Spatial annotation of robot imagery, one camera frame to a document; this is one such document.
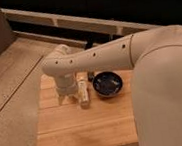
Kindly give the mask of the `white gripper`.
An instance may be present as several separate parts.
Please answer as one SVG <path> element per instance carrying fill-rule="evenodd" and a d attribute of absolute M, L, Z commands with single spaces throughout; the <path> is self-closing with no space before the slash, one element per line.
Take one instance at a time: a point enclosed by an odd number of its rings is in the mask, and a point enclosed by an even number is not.
<path fill-rule="evenodd" d="M 74 74 L 56 76 L 54 81 L 56 83 L 56 91 L 60 95 L 57 97 L 58 105 L 63 105 L 64 96 L 73 95 L 77 101 L 80 99 L 79 93 L 77 93 L 77 81 Z"/>

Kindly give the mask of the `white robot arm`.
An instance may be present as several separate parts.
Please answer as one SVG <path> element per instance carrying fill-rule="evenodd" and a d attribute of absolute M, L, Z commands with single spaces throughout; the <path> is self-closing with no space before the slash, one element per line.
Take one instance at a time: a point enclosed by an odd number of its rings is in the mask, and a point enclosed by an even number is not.
<path fill-rule="evenodd" d="M 68 75 L 131 70 L 132 109 L 139 146 L 182 146 L 182 25 L 157 27 L 71 54 L 58 45 L 45 57 L 45 74 L 68 93 Z"/>

